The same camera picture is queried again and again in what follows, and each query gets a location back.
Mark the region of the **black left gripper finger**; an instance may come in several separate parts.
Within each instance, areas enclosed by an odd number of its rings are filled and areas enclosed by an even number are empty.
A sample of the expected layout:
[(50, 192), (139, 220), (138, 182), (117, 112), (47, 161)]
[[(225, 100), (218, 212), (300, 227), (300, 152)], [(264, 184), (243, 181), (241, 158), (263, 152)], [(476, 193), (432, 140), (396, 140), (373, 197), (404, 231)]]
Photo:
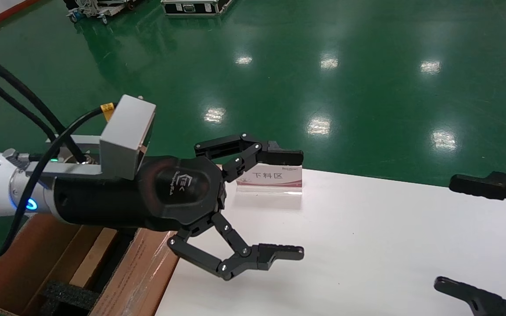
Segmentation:
[(222, 178), (230, 183), (257, 164), (300, 166), (304, 161), (301, 150), (283, 149), (275, 141), (259, 141), (243, 133), (207, 140), (195, 144), (195, 156), (205, 156), (215, 160), (226, 156), (235, 156), (222, 165)]

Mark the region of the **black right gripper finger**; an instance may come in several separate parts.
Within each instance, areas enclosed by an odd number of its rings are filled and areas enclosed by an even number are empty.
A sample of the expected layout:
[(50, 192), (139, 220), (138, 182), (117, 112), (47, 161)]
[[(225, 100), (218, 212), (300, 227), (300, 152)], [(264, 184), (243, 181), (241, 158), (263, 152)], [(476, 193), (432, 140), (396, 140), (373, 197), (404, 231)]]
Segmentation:
[(468, 304), (474, 316), (506, 316), (506, 299), (498, 294), (444, 276), (434, 280), (434, 289)]
[(452, 192), (506, 200), (506, 173), (491, 172), (485, 178), (456, 174), (450, 179), (448, 188)]

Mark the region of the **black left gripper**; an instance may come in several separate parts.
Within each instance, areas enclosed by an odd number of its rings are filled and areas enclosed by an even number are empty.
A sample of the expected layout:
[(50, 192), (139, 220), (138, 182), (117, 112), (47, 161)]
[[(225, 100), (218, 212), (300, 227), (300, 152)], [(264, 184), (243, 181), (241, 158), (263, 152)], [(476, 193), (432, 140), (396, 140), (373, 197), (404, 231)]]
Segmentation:
[[(247, 270), (267, 271), (275, 260), (303, 260), (301, 246), (248, 245), (218, 211), (222, 170), (201, 156), (145, 158), (133, 180), (57, 178), (54, 201), (65, 222), (111, 228), (177, 231), (167, 246), (179, 258), (225, 281)], [(221, 260), (188, 243), (214, 227), (233, 254)]]

